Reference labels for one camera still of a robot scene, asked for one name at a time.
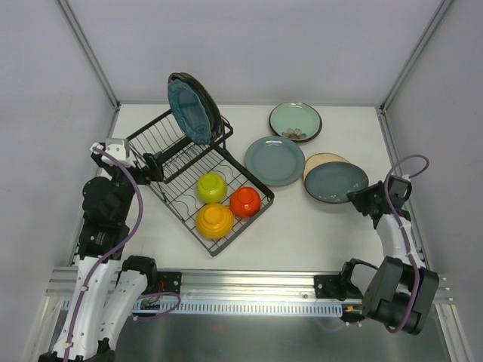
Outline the dark blue speckled plate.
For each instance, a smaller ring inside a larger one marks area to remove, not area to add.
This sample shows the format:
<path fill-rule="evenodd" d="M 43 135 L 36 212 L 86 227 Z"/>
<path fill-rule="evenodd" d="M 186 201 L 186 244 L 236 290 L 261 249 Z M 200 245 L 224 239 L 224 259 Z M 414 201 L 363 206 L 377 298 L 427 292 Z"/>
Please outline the dark blue speckled plate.
<path fill-rule="evenodd" d="M 359 166 L 336 161 L 314 167 L 303 182 L 312 198 L 328 204 L 347 203 L 348 193 L 369 186 L 368 175 Z"/>

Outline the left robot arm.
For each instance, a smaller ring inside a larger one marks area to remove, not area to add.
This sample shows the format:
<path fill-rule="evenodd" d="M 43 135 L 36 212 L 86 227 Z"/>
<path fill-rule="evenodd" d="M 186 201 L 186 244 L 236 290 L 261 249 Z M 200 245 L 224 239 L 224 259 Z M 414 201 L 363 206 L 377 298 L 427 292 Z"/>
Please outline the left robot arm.
<path fill-rule="evenodd" d="M 142 293 L 158 286 L 155 260 L 122 259 L 140 227 L 146 183 L 134 164 L 95 143 L 92 158 L 108 177 L 94 177 L 82 192 L 84 223 L 78 241 L 75 289 L 63 328 L 40 361 L 112 361 L 119 335 Z"/>

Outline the cream bird plate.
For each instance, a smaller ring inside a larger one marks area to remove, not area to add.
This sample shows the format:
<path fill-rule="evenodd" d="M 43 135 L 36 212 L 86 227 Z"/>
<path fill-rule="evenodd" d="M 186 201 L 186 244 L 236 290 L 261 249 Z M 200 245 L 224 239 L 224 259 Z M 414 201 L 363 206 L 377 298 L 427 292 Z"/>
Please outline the cream bird plate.
<path fill-rule="evenodd" d="M 347 160 L 346 158 L 340 155 L 330 153 L 330 152 L 322 152 L 322 153 L 314 154 L 313 156 L 309 157 L 305 162 L 305 167 L 303 171 L 303 180 L 306 179 L 306 177 L 308 176 L 309 172 L 312 169 L 316 168 L 319 165 L 327 164 L 331 162 L 349 163 L 349 160 Z"/>

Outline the teal scalloped plate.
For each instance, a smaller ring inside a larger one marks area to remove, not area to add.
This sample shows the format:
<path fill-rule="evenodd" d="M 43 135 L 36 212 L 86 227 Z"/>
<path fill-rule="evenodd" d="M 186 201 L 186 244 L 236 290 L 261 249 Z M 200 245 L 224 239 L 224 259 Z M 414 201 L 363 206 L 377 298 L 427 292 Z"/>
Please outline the teal scalloped plate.
<path fill-rule="evenodd" d="M 195 144 L 211 141 L 211 123 L 200 96 L 184 81 L 168 82 L 168 102 L 179 128 Z"/>

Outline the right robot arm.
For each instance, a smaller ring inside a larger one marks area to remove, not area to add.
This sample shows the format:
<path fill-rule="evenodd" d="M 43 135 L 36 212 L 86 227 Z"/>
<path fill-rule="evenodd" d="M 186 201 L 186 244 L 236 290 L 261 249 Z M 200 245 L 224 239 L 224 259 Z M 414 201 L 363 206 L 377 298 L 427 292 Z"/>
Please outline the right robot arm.
<path fill-rule="evenodd" d="M 350 192 L 348 199 L 363 216 L 372 219 L 383 246 L 384 259 L 362 298 L 362 315 L 391 333 L 419 334 L 439 286 L 438 274 L 427 268 L 412 238 L 405 202 L 411 182 L 397 176 Z"/>

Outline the grey deer plate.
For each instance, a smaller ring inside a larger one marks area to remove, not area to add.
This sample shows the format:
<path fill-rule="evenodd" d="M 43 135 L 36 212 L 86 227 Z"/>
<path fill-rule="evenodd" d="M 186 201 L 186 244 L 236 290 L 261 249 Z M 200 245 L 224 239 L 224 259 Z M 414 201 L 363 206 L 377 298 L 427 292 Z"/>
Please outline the grey deer plate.
<path fill-rule="evenodd" d="M 206 100 L 207 105 L 211 110 L 211 114 L 213 116 L 214 124 L 212 127 L 212 138 L 215 140 L 223 134 L 223 121 L 220 114 L 220 110 L 218 109 L 217 104 L 214 102 L 213 97 L 209 94 L 209 92 L 205 89 L 205 87 L 192 75 L 181 72 L 180 73 L 191 85 L 195 87 L 197 91 L 199 91 Z"/>

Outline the black striped cream plate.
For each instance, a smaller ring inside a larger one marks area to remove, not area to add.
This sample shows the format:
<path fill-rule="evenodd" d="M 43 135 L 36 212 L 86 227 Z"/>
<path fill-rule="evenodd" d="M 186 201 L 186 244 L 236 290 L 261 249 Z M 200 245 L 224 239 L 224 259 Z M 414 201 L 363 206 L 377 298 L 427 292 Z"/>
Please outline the black striped cream plate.
<path fill-rule="evenodd" d="M 168 78 L 168 102 L 180 129 L 194 143 L 207 145 L 222 134 L 220 110 L 194 76 L 172 73 Z"/>

